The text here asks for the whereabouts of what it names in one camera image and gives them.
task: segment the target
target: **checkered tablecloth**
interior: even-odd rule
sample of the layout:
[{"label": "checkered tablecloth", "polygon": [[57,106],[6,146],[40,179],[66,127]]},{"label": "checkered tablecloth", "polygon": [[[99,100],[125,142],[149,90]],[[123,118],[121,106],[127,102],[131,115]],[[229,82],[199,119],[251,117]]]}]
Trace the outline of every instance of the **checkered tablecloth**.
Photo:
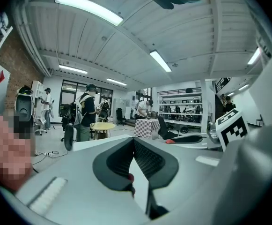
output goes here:
[{"label": "checkered tablecloth", "polygon": [[158,119],[137,119],[134,136],[149,138],[153,131],[158,132],[159,129],[160,123]]}]

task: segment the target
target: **round table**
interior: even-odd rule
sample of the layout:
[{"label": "round table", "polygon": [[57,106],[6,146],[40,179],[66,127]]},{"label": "round table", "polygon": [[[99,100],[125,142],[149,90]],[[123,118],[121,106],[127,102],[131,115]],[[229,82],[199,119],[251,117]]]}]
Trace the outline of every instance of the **round table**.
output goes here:
[{"label": "round table", "polygon": [[106,131],[105,134],[106,134],[106,137],[108,137],[108,130],[112,129],[115,127],[115,124],[113,123],[109,123],[109,122],[95,122],[95,123],[91,123],[90,124],[90,128],[92,130],[94,130],[94,138],[93,140],[95,140],[95,137],[96,135],[98,134],[97,131]]}]

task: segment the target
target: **white pillar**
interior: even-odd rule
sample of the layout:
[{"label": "white pillar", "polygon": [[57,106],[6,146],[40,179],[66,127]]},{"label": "white pillar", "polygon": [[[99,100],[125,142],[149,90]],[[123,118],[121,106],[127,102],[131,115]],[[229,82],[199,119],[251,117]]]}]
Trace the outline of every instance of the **white pillar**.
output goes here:
[{"label": "white pillar", "polygon": [[205,79],[200,80],[201,83],[201,99],[202,99],[202,121],[201,121],[201,133],[206,133],[207,127],[207,114],[208,114],[208,107],[207,107],[207,93],[206,93],[206,81]]}]

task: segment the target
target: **fluorescent ceiling light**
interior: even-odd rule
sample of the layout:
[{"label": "fluorescent ceiling light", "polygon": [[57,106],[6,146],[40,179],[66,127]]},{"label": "fluorescent ceiling light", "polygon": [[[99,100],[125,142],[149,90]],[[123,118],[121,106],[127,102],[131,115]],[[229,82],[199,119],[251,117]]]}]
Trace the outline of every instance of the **fluorescent ceiling light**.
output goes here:
[{"label": "fluorescent ceiling light", "polygon": [[87,71],[84,71],[84,70],[80,70],[80,69],[72,68],[72,67],[67,67],[67,66],[63,66],[63,65],[59,65],[59,67],[63,68],[63,69],[68,69],[68,70],[72,70],[72,71],[75,71],[75,72],[79,72],[79,73],[84,73],[84,74],[88,73]]},{"label": "fluorescent ceiling light", "polygon": [[239,89],[239,91],[241,91],[242,89],[244,89],[244,88],[246,88],[246,87],[248,87],[248,86],[249,86],[249,84],[246,84],[246,85],[242,86],[242,87]]},{"label": "fluorescent ceiling light", "polygon": [[108,80],[108,81],[110,81],[110,82],[113,82],[113,83],[118,83],[118,84],[121,84],[121,85],[126,86],[126,84],[125,84],[125,83],[123,83],[123,82],[118,82],[118,81],[115,81],[115,80],[110,79],[110,78],[108,78],[107,80]]},{"label": "fluorescent ceiling light", "polygon": [[82,9],[107,20],[115,26],[123,21],[122,17],[89,0],[55,0],[55,2]]},{"label": "fluorescent ceiling light", "polygon": [[150,56],[152,56],[154,60],[156,60],[161,65],[161,67],[165,69],[167,73],[171,72],[171,69],[168,67],[167,63],[163,60],[157,51],[152,51]]},{"label": "fluorescent ceiling light", "polygon": [[261,50],[258,47],[256,49],[256,51],[254,52],[254,54],[252,55],[252,57],[250,58],[250,60],[248,61],[248,64],[249,65],[253,64],[256,61],[256,59],[259,57],[260,54],[261,54]]},{"label": "fluorescent ceiling light", "polygon": [[80,91],[80,89],[75,89],[75,88],[66,88],[66,89],[68,89],[68,90],[77,90],[77,91]]}]

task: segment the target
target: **brick wall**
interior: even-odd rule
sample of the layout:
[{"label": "brick wall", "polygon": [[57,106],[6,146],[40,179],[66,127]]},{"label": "brick wall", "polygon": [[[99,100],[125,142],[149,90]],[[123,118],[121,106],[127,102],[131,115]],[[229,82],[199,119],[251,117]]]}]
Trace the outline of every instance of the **brick wall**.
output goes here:
[{"label": "brick wall", "polygon": [[0,49],[0,65],[11,73],[7,88],[5,108],[13,109],[16,91],[20,87],[31,86],[33,80],[43,82],[44,75],[37,69],[36,64],[27,52],[14,25]]}]

